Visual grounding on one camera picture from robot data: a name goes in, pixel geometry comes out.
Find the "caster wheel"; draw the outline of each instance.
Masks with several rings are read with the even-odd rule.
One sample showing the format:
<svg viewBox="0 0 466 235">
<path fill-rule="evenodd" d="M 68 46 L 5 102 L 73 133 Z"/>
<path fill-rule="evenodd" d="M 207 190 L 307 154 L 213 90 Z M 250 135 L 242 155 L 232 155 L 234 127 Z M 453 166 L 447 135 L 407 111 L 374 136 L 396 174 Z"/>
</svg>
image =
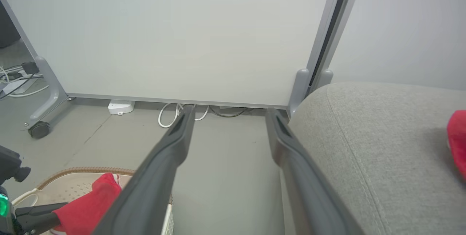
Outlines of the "caster wheel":
<svg viewBox="0 0 466 235">
<path fill-rule="evenodd" d="M 28 132 L 34 139 L 40 139 L 50 133 L 50 126 L 47 122 L 39 121 L 30 129 L 28 129 Z"/>
</svg>

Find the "green light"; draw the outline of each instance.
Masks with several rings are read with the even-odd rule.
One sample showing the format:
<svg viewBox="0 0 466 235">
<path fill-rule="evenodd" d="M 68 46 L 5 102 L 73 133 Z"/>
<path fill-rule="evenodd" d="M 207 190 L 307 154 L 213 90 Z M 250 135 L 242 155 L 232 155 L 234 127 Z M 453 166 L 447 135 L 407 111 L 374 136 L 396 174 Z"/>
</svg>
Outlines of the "green light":
<svg viewBox="0 0 466 235">
<path fill-rule="evenodd" d="M 8 208 L 10 207 L 10 202 L 8 197 L 0 194 L 0 216 L 6 217 L 8 215 Z"/>
</svg>

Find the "red fabric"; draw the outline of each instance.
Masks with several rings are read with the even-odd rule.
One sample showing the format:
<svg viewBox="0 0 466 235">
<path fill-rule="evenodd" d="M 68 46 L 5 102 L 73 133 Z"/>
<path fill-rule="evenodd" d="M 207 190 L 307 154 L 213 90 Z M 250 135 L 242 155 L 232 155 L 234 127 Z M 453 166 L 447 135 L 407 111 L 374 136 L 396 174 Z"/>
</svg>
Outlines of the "red fabric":
<svg viewBox="0 0 466 235">
<path fill-rule="evenodd" d="M 103 174 L 92 183 L 91 192 L 54 211 L 61 222 L 57 230 L 67 235 L 90 235 L 120 192 L 113 175 Z"/>
<path fill-rule="evenodd" d="M 446 131 L 456 167 L 466 179 L 466 111 L 453 113 Z"/>
</svg>

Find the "gray upholstery fabric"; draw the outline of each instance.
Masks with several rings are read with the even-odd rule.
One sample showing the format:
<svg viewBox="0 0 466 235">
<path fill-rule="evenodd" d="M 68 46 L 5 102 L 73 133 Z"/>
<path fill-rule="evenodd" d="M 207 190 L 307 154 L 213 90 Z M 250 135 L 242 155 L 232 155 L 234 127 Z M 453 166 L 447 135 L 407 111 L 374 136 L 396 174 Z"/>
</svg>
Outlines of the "gray upholstery fabric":
<svg viewBox="0 0 466 235">
<path fill-rule="evenodd" d="M 457 109 L 464 91 L 330 84 L 289 125 L 367 234 L 466 234 L 466 186 L 446 144 Z"/>
</svg>

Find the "whiteboard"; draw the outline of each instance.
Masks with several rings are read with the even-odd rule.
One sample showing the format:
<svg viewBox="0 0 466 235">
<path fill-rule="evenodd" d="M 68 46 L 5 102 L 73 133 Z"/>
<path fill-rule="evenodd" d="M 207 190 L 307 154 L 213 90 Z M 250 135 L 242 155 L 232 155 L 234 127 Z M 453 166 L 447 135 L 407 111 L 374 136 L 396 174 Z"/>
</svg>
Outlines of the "whiteboard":
<svg viewBox="0 0 466 235">
<path fill-rule="evenodd" d="M 332 83 L 466 90 L 465 0 L 356 0 L 329 69 Z"/>
<path fill-rule="evenodd" d="M 7 1 L 68 94 L 270 106 L 288 105 L 326 3 Z"/>
</svg>

